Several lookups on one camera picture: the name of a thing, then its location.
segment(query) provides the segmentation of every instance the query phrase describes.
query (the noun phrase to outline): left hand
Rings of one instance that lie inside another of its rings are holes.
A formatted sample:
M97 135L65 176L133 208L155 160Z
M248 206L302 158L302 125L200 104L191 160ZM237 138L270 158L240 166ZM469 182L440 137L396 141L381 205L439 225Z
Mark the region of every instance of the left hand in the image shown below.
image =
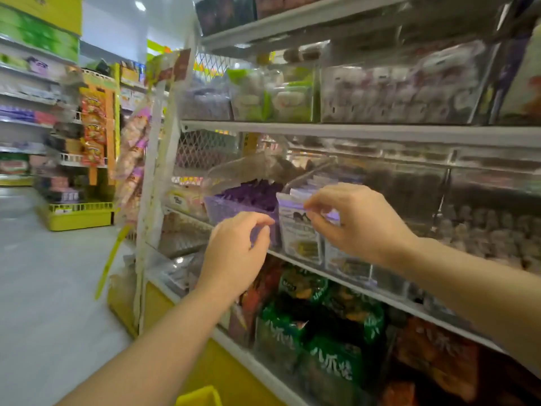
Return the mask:
M271 244L274 219L257 212L240 212L220 222L212 231L197 290L212 293L230 306L244 293L258 275ZM263 226L252 247L250 233Z

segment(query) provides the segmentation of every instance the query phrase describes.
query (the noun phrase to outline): yellow plastic strap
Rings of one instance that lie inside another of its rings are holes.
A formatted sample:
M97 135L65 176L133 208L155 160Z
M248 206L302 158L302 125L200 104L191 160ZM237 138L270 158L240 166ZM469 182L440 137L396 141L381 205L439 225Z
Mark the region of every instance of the yellow plastic strap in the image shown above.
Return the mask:
M107 281L107 276L109 275L109 270L111 269L112 262L114 261L116 252L118 251L118 247L120 246L122 241L128 236L128 232L130 232L131 227L131 225L124 226L118 233L118 237L116 237L115 245L112 247L111 253L109 254L109 259L107 259L107 263L105 264L105 267L103 268L103 273L101 275L101 278L99 279L98 288L96 289L96 294L94 295L95 300L98 300L101 296L103 287L105 286L105 282Z

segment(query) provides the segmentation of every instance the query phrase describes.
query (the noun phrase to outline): white floor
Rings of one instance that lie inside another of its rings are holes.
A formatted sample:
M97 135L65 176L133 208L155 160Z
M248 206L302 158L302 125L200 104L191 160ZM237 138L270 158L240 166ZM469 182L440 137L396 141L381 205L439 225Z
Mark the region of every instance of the white floor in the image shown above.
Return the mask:
M113 227L49 232L30 188L0 188L0 404L50 406L131 342L97 281ZM112 268L130 254L121 246Z

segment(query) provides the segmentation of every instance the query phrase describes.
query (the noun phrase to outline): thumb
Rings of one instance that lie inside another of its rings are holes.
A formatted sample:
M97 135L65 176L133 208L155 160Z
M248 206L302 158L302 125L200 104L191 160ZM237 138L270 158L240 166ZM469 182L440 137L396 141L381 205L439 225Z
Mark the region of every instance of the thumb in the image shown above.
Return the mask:
M342 229L331 224L321 214L314 211L307 211L306 216L312 221L312 226L321 235L327 238L331 244L336 245L342 238Z
M256 255L262 254L263 256L267 255L267 249L271 245L271 229L268 225L265 225L259 231L258 238L254 242L254 246L251 249L252 252L255 252Z

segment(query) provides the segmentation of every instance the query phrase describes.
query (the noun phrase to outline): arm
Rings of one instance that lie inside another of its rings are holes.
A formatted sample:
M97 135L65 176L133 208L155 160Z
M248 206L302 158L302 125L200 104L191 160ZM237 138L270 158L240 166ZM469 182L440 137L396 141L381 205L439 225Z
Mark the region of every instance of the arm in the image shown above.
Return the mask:
M240 213L214 228L197 288L131 347L57 406L169 406L220 319L253 282L271 243L264 214ZM250 232L264 225L251 247Z
M305 208L333 245L412 280L517 360L541 370L541 277L418 238L381 194L365 186L327 186ZM341 226L321 215L332 208Z

